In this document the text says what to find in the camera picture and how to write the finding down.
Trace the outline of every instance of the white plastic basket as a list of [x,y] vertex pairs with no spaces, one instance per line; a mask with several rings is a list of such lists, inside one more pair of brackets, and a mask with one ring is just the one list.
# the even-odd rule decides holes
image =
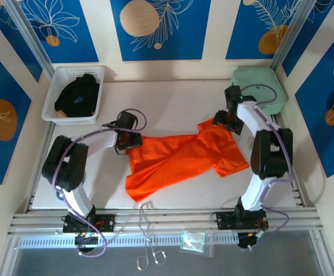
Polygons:
[[[99,83],[99,93],[97,107],[94,115],[90,117],[73,117],[73,118],[57,118],[54,104],[57,101],[62,90],[77,77],[84,74],[91,74]],[[102,66],[63,66],[57,67],[51,85],[48,90],[47,98],[45,99],[41,118],[45,121],[52,121],[58,125],[91,125],[95,124],[98,117],[100,99],[102,95],[104,79],[104,68]]]

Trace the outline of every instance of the orange t-shirt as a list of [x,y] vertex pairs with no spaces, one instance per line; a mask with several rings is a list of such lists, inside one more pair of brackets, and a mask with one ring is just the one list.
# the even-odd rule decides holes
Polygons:
[[212,122],[200,123],[195,135],[143,136],[143,145],[128,151],[132,173],[126,178],[129,196],[139,202],[212,167],[221,177],[248,168],[232,134]]

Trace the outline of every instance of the mint green bin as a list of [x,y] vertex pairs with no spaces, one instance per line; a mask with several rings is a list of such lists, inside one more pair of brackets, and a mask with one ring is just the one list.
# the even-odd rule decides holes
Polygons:
[[[287,102],[287,96],[284,93],[275,72],[269,67],[255,67],[237,69],[233,72],[232,85],[238,85],[244,88],[248,85],[261,83],[271,86],[277,92],[277,99],[272,103],[259,105],[265,114],[278,114]],[[242,91],[242,95],[252,95],[258,102],[269,101],[274,98],[274,93],[262,86],[254,86]]]

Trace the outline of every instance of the clear plastic bag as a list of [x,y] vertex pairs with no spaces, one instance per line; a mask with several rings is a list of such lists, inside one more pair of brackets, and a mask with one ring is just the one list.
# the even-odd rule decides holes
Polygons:
[[183,230],[179,252],[214,257],[214,236],[212,231]]

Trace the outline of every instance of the white tabletop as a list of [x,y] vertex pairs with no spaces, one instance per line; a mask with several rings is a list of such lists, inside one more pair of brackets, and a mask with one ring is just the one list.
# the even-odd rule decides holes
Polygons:
[[[57,125],[51,143],[59,135],[78,137],[96,130],[102,124],[115,120],[117,114],[126,108],[140,109],[147,116],[148,125],[143,135],[197,133],[197,124],[212,118],[216,111],[225,109],[224,89],[228,86],[228,80],[104,83],[97,123]],[[249,161],[248,137],[235,136],[235,139]],[[128,156],[117,155],[113,148],[103,149],[87,160],[85,191],[97,208],[138,208],[140,204],[125,191],[125,178],[129,174]],[[163,188],[143,202],[152,201],[154,208],[232,208],[246,191],[251,176],[250,168],[223,178],[211,169],[195,178]],[[273,187],[265,206],[295,207],[290,185]],[[49,182],[41,177],[32,208],[57,209],[65,206],[56,198]]]

